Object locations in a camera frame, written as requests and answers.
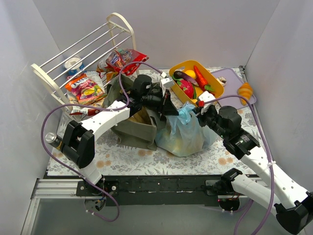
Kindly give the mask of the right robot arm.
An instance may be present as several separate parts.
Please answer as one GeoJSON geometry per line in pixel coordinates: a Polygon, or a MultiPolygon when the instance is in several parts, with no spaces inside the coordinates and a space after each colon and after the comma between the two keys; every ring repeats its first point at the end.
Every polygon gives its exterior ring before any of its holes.
{"type": "Polygon", "coordinates": [[[237,109],[214,105],[194,109],[200,126],[208,126],[223,139],[226,150],[250,167],[265,183],[261,185],[240,170],[232,168],[220,180],[208,186],[209,192],[218,195],[238,192],[276,217],[290,234],[299,234],[313,219],[313,194],[296,183],[276,163],[269,162],[260,143],[241,127],[242,118],[237,109]]]}

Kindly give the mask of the green canvas tote bag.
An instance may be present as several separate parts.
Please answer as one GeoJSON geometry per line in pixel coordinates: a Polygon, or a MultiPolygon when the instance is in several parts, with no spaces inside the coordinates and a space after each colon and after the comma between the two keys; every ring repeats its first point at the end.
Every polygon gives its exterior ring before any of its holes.
{"type": "MultiPolygon", "coordinates": [[[[130,89],[134,83],[133,80],[124,75],[121,76],[121,81],[125,90],[130,89]]],[[[112,105],[113,102],[122,94],[117,76],[112,79],[108,87],[110,87],[110,89],[108,90],[108,95],[103,103],[104,108],[112,105]]],[[[165,127],[166,119],[161,119],[159,113],[151,109],[146,108],[146,110],[151,121],[150,125],[132,122],[128,118],[127,120],[118,123],[117,126],[111,128],[111,130],[119,138],[119,145],[148,149],[152,151],[157,150],[155,138],[157,132],[165,127]]]]}

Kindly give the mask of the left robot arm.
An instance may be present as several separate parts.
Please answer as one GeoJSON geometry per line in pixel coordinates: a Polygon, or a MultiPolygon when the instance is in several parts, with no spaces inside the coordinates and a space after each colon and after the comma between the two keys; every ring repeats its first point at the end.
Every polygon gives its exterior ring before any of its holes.
{"type": "Polygon", "coordinates": [[[132,87],[123,92],[106,111],[82,122],[71,121],[66,127],[60,151],[75,163],[79,175],[96,185],[102,178],[93,160],[97,139],[142,107],[164,116],[178,115],[169,91],[174,84],[172,78],[165,76],[154,85],[151,77],[140,74],[132,87]]]}

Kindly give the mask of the brown paper snack bag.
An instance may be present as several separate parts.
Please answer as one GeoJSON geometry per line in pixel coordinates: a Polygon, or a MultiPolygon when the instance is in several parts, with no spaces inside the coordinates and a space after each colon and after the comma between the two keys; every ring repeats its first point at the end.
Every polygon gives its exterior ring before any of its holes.
{"type": "Polygon", "coordinates": [[[130,109],[129,120],[132,122],[137,122],[141,124],[151,124],[149,115],[146,108],[143,106],[143,101],[139,96],[132,93],[131,90],[126,90],[129,102],[127,107],[130,109]]]}

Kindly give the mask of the light blue plastic bag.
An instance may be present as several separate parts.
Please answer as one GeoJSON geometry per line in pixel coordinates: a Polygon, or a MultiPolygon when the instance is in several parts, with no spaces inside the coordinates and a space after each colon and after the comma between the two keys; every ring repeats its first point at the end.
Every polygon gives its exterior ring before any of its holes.
{"type": "Polygon", "coordinates": [[[177,116],[167,116],[165,127],[155,137],[157,147],[178,156],[186,157],[209,148],[217,134],[209,127],[201,127],[189,102],[178,109],[177,116]]]}

